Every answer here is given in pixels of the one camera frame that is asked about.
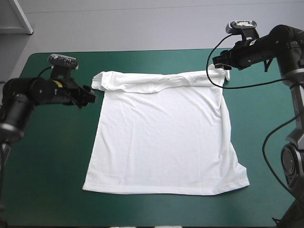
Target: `cable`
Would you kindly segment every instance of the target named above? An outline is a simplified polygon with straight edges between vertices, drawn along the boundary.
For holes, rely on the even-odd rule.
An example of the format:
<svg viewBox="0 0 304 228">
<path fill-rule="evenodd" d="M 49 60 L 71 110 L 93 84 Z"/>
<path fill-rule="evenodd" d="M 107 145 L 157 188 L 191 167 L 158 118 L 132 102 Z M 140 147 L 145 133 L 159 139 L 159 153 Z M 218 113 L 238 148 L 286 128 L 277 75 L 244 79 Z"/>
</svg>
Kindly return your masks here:
<svg viewBox="0 0 304 228">
<path fill-rule="evenodd" d="M 275 82 L 281 82 L 281 81 L 294 81 L 296 82 L 297 84 L 299 83 L 297 80 L 294 80 L 292 78 L 281 78 L 281 79 L 277 79 L 277 80 L 274 80 L 274 81 L 270 81 L 270 82 L 263 82 L 263 83 L 259 83 L 259 84 L 253 84 L 253 85 L 243 85 L 243 86 L 235 86 L 235 87 L 226 87 L 226 86 L 219 86 L 217 84 L 215 84 L 209 74 L 208 74 L 208 66 L 209 66 L 209 60 L 210 60 L 210 57 L 212 55 L 212 53 L 215 51 L 215 49 L 217 49 L 217 47 L 225 40 L 227 39 L 228 37 L 231 37 L 233 36 L 234 34 L 230 34 L 226 37 L 224 37 L 214 48 L 213 50 L 210 52 L 209 56 L 208 56 L 208 59 L 207 59 L 207 63 L 206 63 L 206 74 L 207 74 L 207 78 L 208 80 L 211 82 L 211 84 L 213 84 L 214 86 L 216 87 L 219 87 L 219 88 L 222 88 L 222 89 L 244 89 L 244 88 L 250 88 L 250 87 L 255 87 L 255 86 L 264 86 L 264 85 L 268 85 L 268 84 L 272 84 L 272 83 L 275 83 Z"/>
<path fill-rule="evenodd" d="M 1 194 L 2 194 L 2 185 L 3 185 L 3 175 L 4 175 L 4 151 L 2 148 L 2 143 L 0 143 L 0 155 L 1 155 L 1 169 L 0 169 L 0 203 L 1 203 Z"/>
<path fill-rule="evenodd" d="M 38 74 L 38 76 L 37 77 L 40 77 L 41 75 L 42 75 L 42 73 L 43 72 L 45 72 L 46 70 L 48 70 L 48 69 L 51 69 L 52 67 L 51 66 L 49 66 L 49 67 L 47 67 L 47 68 L 45 68 L 45 69 L 43 69 L 39 74 Z"/>
<path fill-rule="evenodd" d="M 281 124 L 280 126 L 278 126 L 277 128 L 273 129 L 265 138 L 264 142 L 263 142 L 263 146 L 262 146 L 262 151 L 263 151 L 263 157 L 270 169 L 270 171 L 272 172 L 272 174 L 274 175 L 274 177 L 276 178 L 276 180 L 283 186 L 283 188 L 285 188 L 296 200 L 298 200 L 300 203 L 302 203 L 304 205 L 304 202 L 302 202 L 301 200 L 299 200 L 290 190 L 289 188 L 281 181 L 281 179 L 278 177 L 278 175 L 276 174 L 276 172 L 274 171 L 274 169 L 272 168 L 270 162 L 268 161 L 268 158 L 266 156 L 266 152 L 265 152 L 265 147 L 267 144 L 268 139 L 270 138 L 270 136 L 277 132 L 278 130 L 280 130 L 282 127 L 285 127 L 286 125 L 290 124 L 292 121 L 294 121 L 296 118 L 298 118 L 302 113 L 304 113 L 304 109 L 302 111 L 300 111 L 297 115 L 295 115 L 293 118 L 291 118 L 290 120 L 286 121 L 285 123 Z"/>
</svg>

